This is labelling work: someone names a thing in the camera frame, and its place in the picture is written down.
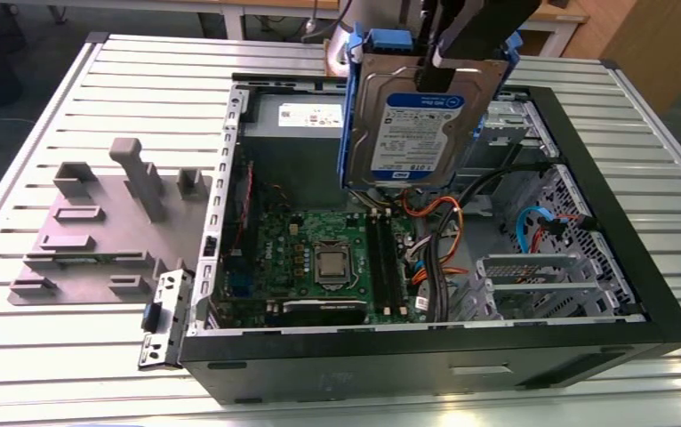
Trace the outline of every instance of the wooden cabinet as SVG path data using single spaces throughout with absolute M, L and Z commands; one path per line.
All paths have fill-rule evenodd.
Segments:
M 608 59 L 620 66 L 656 113 L 681 94 L 681 0 L 578 0 L 589 22 L 566 58 Z

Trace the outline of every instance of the power supply label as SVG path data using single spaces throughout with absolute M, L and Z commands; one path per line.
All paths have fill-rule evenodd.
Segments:
M 463 104 L 457 95 L 387 96 L 370 166 L 374 178 L 418 180 L 433 173 L 449 143 L 443 124 L 459 115 Z
M 342 127 L 339 104 L 279 104 L 278 126 Z

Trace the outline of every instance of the ram slot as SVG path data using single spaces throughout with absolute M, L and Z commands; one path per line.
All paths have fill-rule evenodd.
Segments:
M 390 295 L 393 311 L 405 314 L 403 295 L 401 292 L 401 278 L 398 277 L 398 258 L 395 256 L 395 238 L 390 226 L 390 216 L 383 216 L 377 222 L 379 236 L 379 250 L 385 274 L 385 286 Z
M 379 234 L 375 215 L 366 215 L 366 256 L 369 258 L 369 274 L 373 280 L 374 311 L 390 313 L 390 295 L 385 285 L 383 261 L 379 252 Z

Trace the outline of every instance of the metal work surface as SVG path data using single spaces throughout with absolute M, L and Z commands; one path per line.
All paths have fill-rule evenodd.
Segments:
M 159 174 L 185 166 L 217 176 L 233 71 L 321 75 L 322 51 L 141 36 L 111 36 L 81 50 L 0 185 L 0 423 L 681 425 L 681 350 L 563 390 L 221 407 L 185 371 L 135 371 L 139 304 L 6 302 L 20 255 L 35 242 L 58 192 L 51 178 L 61 162 L 86 161 L 95 173 L 121 173 L 107 148 L 126 136 L 142 142 L 141 157 Z M 557 92 L 681 302 L 675 141 L 616 72 L 594 61 L 525 58 L 510 83 Z

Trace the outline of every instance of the desktop pc chassis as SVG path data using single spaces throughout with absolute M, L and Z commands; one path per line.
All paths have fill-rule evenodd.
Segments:
M 502 92 L 533 105 L 534 120 L 557 151 L 550 153 L 555 168 L 577 193 L 579 209 L 595 218 L 599 246 L 606 247 L 615 275 L 627 284 L 630 299 L 620 300 L 619 315 L 565 318 L 546 314 L 519 320 L 474 318 L 343 327 L 215 327 L 210 296 L 222 275 L 221 224 L 226 205 L 233 203 L 229 171 L 246 127 L 267 120 L 254 114 L 247 98 L 262 94 L 329 97 L 339 104 L 345 91 L 345 81 L 331 77 L 235 75 L 233 81 L 221 164 L 215 165 L 221 178 L 213 178 L 199 262 L 194 270 L 169 272 L 158 281 L 158 321 L 154 332 L 145 334 L 141 369 L 183 367 L 221 404 L 322 401 L 565 387 L 627 360 L 681 348 L 681 307 L 555 95 L 547 88 L 529 86 L 506 86 Z M 306 130 L 309 135 L 318 131 L 323 132 Z M 327 141 L 338 137 L 339 131 Z M 470 230 L 470 217 L 465 222 Z

